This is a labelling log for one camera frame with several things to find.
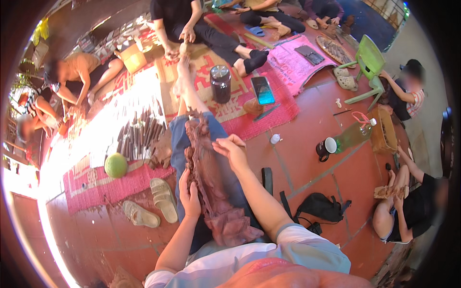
green fruit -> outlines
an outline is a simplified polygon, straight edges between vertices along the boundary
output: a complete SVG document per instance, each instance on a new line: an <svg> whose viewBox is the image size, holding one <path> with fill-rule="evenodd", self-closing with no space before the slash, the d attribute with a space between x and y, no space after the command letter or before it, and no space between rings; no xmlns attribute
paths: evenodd
<svg viewBox="0 0 461 288"><path fill-rule="evenodd" d="M128 170L128 162L120 153L114 153L107 157L104 170L112 178L122 178Z"/></svg>

mug handle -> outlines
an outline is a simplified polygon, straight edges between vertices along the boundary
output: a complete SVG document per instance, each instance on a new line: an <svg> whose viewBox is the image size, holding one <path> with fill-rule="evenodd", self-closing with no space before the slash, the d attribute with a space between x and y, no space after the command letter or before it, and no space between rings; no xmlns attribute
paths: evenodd
<svg viewBox="0 0 461 288"><path fill-rule="evenodd" d="M320 156L319 157L319 161L320 162L325 162L326 160L328 160L328 157L330 156L330 153L326 154L326 155L323 155L323 156Z"/></svg>

pink string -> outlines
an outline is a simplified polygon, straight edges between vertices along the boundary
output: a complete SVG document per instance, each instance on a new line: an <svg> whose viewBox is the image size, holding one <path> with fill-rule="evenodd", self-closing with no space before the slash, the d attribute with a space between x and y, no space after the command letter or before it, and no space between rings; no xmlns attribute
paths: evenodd
<svg viewBox="0 0 461 288"><path fill-rule="evenodd" d="M354 115L354 113L359 114L359 115L363 118L363 121L361 121L359 118L357 118L357 117ZM368 117L367 117L365 114L363 114L362 112L354 111L354 112L352 112L352 117L354 117L359 123L363 123L362 129L365 127L365 125L366 125L367 123L370 123L370 120L368 120Z"/></svg>

chair leg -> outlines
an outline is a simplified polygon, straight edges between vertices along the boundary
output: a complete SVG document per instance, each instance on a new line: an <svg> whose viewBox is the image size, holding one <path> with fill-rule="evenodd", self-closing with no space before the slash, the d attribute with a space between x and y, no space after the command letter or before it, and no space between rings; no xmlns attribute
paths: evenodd
<svg viewBox="0 0 461 288"><path fill-rule="evenodd" d="M358 82L360 78L362 77L362 75L363 75L363 72L362 72L362 69L360 69L359 73L357 73L357 77L355 78L355 80Z"/></svg>
<svg viewBox="0 0 461 288"><path fill-rule="evenodd" d="M378 101L378 99L381 97L381 94L383 92L379 92L376 97L375 97L375 100L373 100L372 104L370 105L370 107L368 108L368 111L370 111L372 109L372 107L376 104L376 102Z"/></svg>
<svg viewBox="0 0 461 288"><path fill-rule="evenodd" d="M370 96L373 96L375 94L379 93L379 89L374 89L374 90L371 90L371 91L368 91L362 95L359 95L359 96L355 96L351 99L347 99L344 101L344 103L346 104L353 104L355 102L359 102L360 100L364 100L365 98L368 98Z"/></svg>
<svg viewBox="0 0 461 288"><path fill-rule="evenodd" d="M354 64L357 64L357 63L358 63L357 61L350 62L350 63L346 63L346 64L343 64L343 65L339 65L337 68L341 69L341 68L345 68L347 66L351 66L351 65L354 65Z"/></svg>

yellow shirt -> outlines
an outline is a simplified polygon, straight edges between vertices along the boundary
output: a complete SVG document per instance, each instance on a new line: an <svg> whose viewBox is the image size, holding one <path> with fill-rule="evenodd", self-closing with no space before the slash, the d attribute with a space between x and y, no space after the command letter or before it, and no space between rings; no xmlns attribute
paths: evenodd
<svg viewBox="0 0 461 288"><path fill-rule="evenodd" d="M254 7L256 5L264 3L266 0L245 0L244 7ZM267 7L266 9L258 10L264 12L278 12L277 4L282 2L282 0L276 0L276 2L272 5Z"/></svg>
<svg viewBox="0 0 461 288"><path fill-rule="evenodd" d="M69 57L64 60L70 68L70 75L69 81L82 81L80 79L80 74L82 71L88 71L88 74L93 72L96 67L101 65L101 62L95 56L88 54L77 52L73 53Z"/></svg>

